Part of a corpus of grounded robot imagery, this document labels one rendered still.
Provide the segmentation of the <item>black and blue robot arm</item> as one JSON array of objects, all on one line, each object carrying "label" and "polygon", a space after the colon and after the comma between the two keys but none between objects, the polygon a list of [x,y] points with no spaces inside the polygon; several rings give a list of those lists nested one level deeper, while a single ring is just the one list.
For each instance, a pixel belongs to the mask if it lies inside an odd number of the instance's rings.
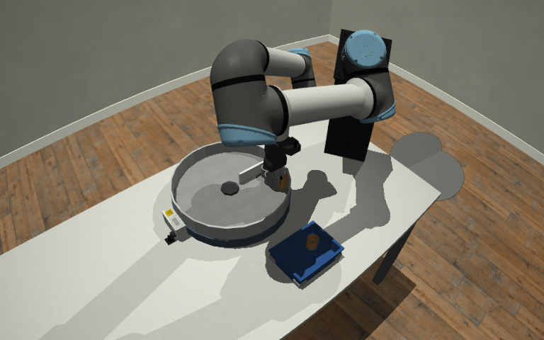
[{"label": "black and blue robot arm", "polygon": [[[210,71],[223,145],[274,145],[288,127],[350,115],[361,123],[391,118],[396,108],[386,53],[378,34],[356,31],[341,52],[351,79],[317,86],[306,48],[286,52],[250,39],[229,44]],[[267,86],[265,76],[290,77],[293,89]]]}]

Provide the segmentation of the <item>bronze bushing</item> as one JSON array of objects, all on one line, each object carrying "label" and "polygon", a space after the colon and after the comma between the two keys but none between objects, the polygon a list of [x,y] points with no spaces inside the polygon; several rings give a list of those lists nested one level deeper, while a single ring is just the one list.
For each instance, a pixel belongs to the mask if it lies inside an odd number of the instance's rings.
[{"label": "bronze bushing", "polygon": [[[315,242],[315,243],[312,243],[312,242]],[[309,250],[315,250],[317,248],[318,242],[319,242],[319,237],[315,234],[310,234],[307,237],[306,247]]]},{"label": "bronze bushing", "polygon": [[277,186],[279,188],[286,188],[288,185],[288,175],[287,174],[284,174],[284,178],[283,180],[280,180],[280,185]]}]

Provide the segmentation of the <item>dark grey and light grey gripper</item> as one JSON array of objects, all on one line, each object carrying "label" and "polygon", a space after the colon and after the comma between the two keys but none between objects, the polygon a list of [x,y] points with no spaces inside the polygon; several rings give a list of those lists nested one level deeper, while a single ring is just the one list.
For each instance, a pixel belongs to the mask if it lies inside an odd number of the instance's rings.
[{"label": "dark grey and light grey gripper", "polygon": [[[290,128],[290,127],[289,127]],[[281,136],[277,136],[275,144],[264,145],[265,157],[263,167],[269,172],[275,172],[274,183],[279,186],[284,177],[287,164],[286,155],[292,156],[301,150],[300,143],[294,137],[289,136],[289,128]],[[278,170],[279,169],[279,170]]]}]

